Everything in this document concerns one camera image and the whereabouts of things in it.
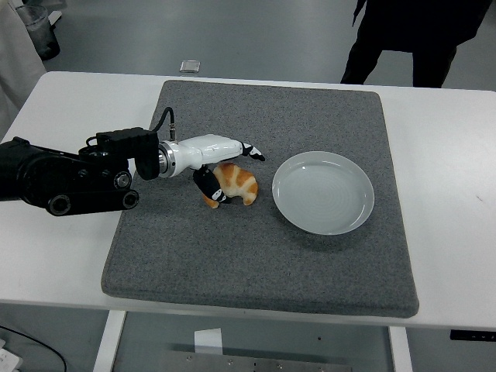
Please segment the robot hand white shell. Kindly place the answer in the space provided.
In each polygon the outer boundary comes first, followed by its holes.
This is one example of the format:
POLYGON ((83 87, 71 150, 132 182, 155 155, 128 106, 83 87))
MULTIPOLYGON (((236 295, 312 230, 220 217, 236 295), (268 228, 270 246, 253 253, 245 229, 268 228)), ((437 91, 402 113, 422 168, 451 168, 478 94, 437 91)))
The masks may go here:
POLYGON ((264 155, 253 145, 213 134, 196 136, 178 143, 164 141, 160 144, 160 151, 167 166, 161 176, 174 177, 190 168, 194 170, 194 182, 201 192, 220 203, 225 202, 227 196, 213 172, 209 170, 209 164, 217 164, 240 155, 265 161, 264 155))

